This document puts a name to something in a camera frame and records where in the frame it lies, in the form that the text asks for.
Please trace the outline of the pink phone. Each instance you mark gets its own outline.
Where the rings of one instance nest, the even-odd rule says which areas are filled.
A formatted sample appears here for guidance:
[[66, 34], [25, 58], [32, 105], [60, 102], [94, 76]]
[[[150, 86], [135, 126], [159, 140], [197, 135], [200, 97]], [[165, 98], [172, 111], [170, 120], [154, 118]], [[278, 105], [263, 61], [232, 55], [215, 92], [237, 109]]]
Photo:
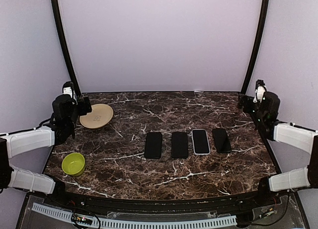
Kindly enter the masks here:
[[172, 133], [171, 157], [188, 158], [188, 135], [185, 132]]

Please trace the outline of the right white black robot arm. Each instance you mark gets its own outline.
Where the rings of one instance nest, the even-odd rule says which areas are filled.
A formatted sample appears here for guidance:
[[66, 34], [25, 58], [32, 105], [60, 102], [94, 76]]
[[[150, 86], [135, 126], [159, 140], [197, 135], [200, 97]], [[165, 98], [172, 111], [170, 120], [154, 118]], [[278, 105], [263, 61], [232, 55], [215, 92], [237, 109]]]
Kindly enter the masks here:
[[273, 197], [273, 192], [318, 187], [318, 132], [294, 123], [279, 121], [278, 95], [266, 91], [256, 98], [240, 94], [238, 107], [256, 119], [256, 129], [268, 140], [284, 143], [307, 152], [311, 158], [309, 165], [289, 172], [267, 177], [254, 194], [253, 201], [264, 206]]

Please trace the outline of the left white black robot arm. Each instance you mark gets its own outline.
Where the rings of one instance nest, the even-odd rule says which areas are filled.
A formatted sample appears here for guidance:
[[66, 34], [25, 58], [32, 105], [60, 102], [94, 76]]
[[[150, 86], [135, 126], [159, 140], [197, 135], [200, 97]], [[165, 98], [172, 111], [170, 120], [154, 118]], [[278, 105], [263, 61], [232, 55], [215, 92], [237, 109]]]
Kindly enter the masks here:
[[69, 94], [58, 96], [52, 103], [53, 113], [38, 127], [0, 136], [0, 190], [6, 188], [24, 189], [29, 192], [50, 194], [59, 207], [70, 203], [70, 196], [61, 188], [55, 188], [53, 178], [16, 167], [9, 163], [13, 157], [40, 148], [58, 146], [69, 137], [75, 137], [75, 127], [79, 116], [92, 111], [87, 95], [74, 99]]

